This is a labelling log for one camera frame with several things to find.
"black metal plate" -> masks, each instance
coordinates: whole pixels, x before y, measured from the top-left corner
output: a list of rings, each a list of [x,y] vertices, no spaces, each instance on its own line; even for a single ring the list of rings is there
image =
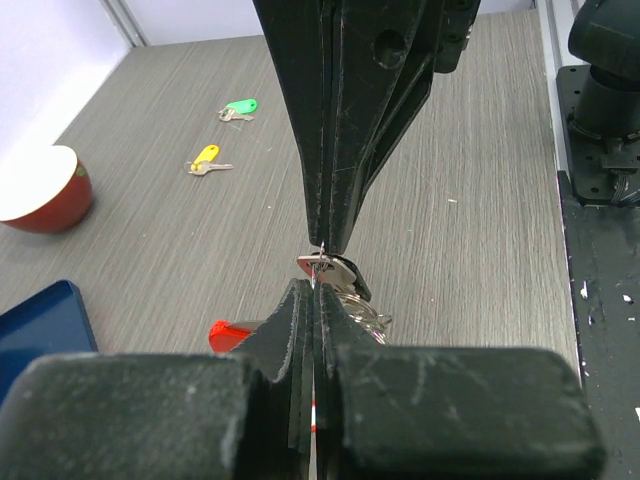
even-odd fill
[[[640,209],[584,207],[558,180],[582,381],[609,451],[601,478],[640,478]]]

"key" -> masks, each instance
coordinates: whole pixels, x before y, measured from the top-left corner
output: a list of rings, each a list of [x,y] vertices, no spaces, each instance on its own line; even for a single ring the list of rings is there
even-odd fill
[[[189,170],[189,173],[191,175],[196,175],[198,177],[201,177],[202,175],[206,175],[207,173],[213,171],[213,170],[231,170],[233,168],[233,165],[229,165],[229,164],[219,164],[219,163],[213,163],[213,162],[200,162],[197,165],[197,169],[196,170]]]
[[[198,157],[193,161],[189,168],[192,172],[196,172],[198,170],[198,165],[200,165],[202,162],[215,161],[218,153],[220,153],[220,147],[218,147],[217,145],[209,145],[204,147],[202,152],[200,152]]]
[[[220,112],[220,120],[230,122],[231,120],[246,120],[250,122],[253,117],[250,115],[241,115],[234,108],[225,108]]]

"white wall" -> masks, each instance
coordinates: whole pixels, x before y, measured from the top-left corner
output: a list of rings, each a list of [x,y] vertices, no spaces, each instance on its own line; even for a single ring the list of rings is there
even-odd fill
[[[125,0],[125,2],[151,45],[243,37],[262,33],[252,0]],[[482,0],[480,12],[526,10],[531,7],[531,4],[531,0]]]
[[[128,50],[98,0],[3,2],[0,162],[55,142]]]

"mounting hole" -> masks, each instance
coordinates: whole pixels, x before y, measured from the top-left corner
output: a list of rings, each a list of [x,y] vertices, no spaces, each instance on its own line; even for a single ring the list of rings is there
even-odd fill
[[[455,5],[458,10],[466,10],[471,6],[471,2],[469,0],[457,0]]]
[[[385,30],[373,43],[373,55],[381,66],[394,69],[402,60],[407,44],[404,37],[395,30]]]
[[[462,36],[455,32],[449,32],[444,35],[444,39],[447,42],[456,43],[462,41]]]

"red object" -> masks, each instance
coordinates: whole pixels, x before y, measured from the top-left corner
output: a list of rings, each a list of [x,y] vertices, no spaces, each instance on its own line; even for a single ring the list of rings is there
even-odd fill
[[[311,433],[316,433],[316,399],[313,398],[313,404],[311,405]]]
[[[45,194],[43,198],[35,198],[38,192],[46,190],[43,185],[47,184],[47,178],[34,178],[33,184],[20,185],[16,188],[17,195],[21,196],[19,190],[22,188],[33,189],[33,193],[27,193],[26,200],[29,205],[24,208],[31,211],[22,211],[24,209],[14,209],[15,212],[21,212],[18,216],[9,215],[8,218],[0,215],[0,222],[10,227],[33,233],[58,233],[67,230],[79,223],[89,211],[92,202],[91,180],[87,174],[87,170],[78,158],[75,152],[68,147],[62,154],[66,156],[61,161],[61,169],[65,171],[60,174],[61,178],[55,179],[58,185],[51,186],[51,192]],[[57,153],[52,155],[51,162],[58,160]],[[39,175],[37,171],[33,172],[34,176]],[[18,175],[18,182],[23,181],[22,175]],[[3,198],[6,204],[10,205],[10,198]],[[7,206],[4,211],[11,211]]]
[[[251,334],[226,320],[216,320],[209,330],[209,344],[215,353],[227,353]]]

